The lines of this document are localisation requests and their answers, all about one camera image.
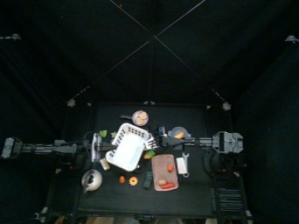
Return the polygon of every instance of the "plastic toy food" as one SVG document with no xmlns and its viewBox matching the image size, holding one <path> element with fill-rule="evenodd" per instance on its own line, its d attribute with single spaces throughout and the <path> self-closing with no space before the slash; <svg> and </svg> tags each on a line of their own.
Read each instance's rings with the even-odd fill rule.
<svg viewBox="0 0 299 224">
<path fill-rule="evenodd" d="M 124 177 L 124 176 L 120 176 L 120 177 L 118 177 L 118 183 L 120 183 L 120 184 L 124 184 L 125 182 L 126 182 L 125 177 Z"/>
<path fill-rule="evenodd" d="M 174 138 L 184 138 L 184 133 L 180 132 L 180 133 L 174 136 Z"/>
<path fill-rule="evenodd" d="M 150 159 L 154 156 L 154 151 L 149 150 L 145 154 L 144 154 L 144 159 Z"/>
<path fill-rule="evenodd" d="M 166 170 L 168 170 L 168 172 L 172 172 L 172 170 L 173 170 L 173 165 L 172 164 L 166 165 Z"/>
<path fill-rule="evenodd" d="M 157 185 L 158 186 L 164 186 L 166 184 L 166 180 L 164 179 L 164 178 L 160 178 L 158 180 L 157 180 Z"/>
<path fill-rule="evenodd" d="M 162 189 L 168 189 L 168 188 L 172 188 L 172 187 L 174 187 L 173 183 L 168 183 L 168 184 L 162 185 Z"/>
<path fill-rule="evenodd" d="M 136 186 L 136 184 L 137 184 L 137 178 L 136 178 L 136 177 L 132 177 L 132 178 L 128 180 L 128 184 L 129 184 L 130 186 Z"/>
</svg>

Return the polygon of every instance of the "white dish rack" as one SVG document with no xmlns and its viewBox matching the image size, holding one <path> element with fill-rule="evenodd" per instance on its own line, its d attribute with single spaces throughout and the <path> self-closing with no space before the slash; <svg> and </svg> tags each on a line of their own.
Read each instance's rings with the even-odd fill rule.
<svg viewBox="0 0 299 224">
<path fill-rule="evenodd" d="M 125 171 L 133 171 L 148 137 L 149 134 L 144 129 L 137 128 L 126 122 L 122 123 L 112 142 L 116 145 L 116 149 L 106 152 L 106 161 Z"/>
</svg>

